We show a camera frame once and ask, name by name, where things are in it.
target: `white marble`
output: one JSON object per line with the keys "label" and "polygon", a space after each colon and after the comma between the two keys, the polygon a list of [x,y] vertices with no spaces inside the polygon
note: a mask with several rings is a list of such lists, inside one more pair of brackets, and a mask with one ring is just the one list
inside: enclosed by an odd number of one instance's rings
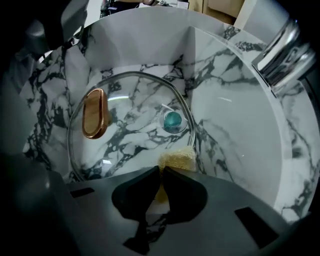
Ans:
{"label": "white marble", "polygon": [[47,170],[69,177],[67,130],[92,70],[77,47],[60,47],[38,65],[20,92],[36,115],[23,152]]}
{"label": "white marble", "polygon": [[99,70],[168,65],[184,52],[189,26],[206,28],[215,34],[224,32],[221,21],[194,11],[138,8],[107,16],[86,28],[80,48],[88,63]]}
{"label": "white marble", "polygon": [[277,95],[289,127],[292,159],[283,170],[274,208],[289,222],[308,213],[319,180],[320,134],[316,114],[304,86]]}
{"label": "white marble", "polygon": [[221,36],[236,46],[242,52],[243,57],[248,62],[252,62],[267,46],[264,42],[252,34],[249,34],[248,32],[240,30],[229,24],[223,24],[223,33],[218,34],[218,36]]}
{"label": "white marble", "polygon": [[190,28],[182,71],[200,172],[234,182],[273,206],[281,137],[258,80],[226,45],[197,28]]}

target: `sponge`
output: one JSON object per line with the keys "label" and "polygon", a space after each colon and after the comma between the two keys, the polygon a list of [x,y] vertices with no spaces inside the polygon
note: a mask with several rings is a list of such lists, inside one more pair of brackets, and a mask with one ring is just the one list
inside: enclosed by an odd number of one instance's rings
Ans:
{"label": "sponge", "polygon": [[[186,146],[175,151],[167,151],[160,155],[158,159],[160,176],[162,177],[164,168],[179,168],[186,171],[196,171],[196,153],[193,146]],[[156,201],[164,203],[168,201],[168,196],[163,184],[160,185],[158,192],[155,195]]]}

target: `white wall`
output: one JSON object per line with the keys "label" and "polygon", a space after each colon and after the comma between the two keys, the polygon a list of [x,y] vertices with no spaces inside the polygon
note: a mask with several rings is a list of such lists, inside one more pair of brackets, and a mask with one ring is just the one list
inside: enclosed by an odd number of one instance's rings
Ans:
{"label": "white wall", "polygon": [[268,44],[288,17],[287,11],[275,0],[245,0],[234,26]]}
{"label": "white wall", "polygon": [[89,0],[86,8],[87,17],[84,26],[87,27],[100,18],[100,8],[103,0]]}

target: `copper lid handle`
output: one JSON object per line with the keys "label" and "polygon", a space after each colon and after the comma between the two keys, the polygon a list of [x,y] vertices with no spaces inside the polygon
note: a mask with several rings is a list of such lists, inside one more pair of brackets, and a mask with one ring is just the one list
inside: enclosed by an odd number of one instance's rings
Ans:
{"label": "copper lid handle", "polygon": [[101,88],[90,91],[84,99],[82,132],[88,139],[98,139],[110,122],[107,95]]}

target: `metal faucet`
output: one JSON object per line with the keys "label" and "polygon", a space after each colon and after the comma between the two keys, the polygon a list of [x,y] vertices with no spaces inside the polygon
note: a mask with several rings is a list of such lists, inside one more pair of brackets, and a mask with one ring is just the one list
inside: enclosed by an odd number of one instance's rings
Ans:
{"label": "metal faucet", "polygon": [[298,22],[289,19],[252,65],[277,94],[290,90],[288,83],[300,78],[315,62],[315,52],[303,40]]}

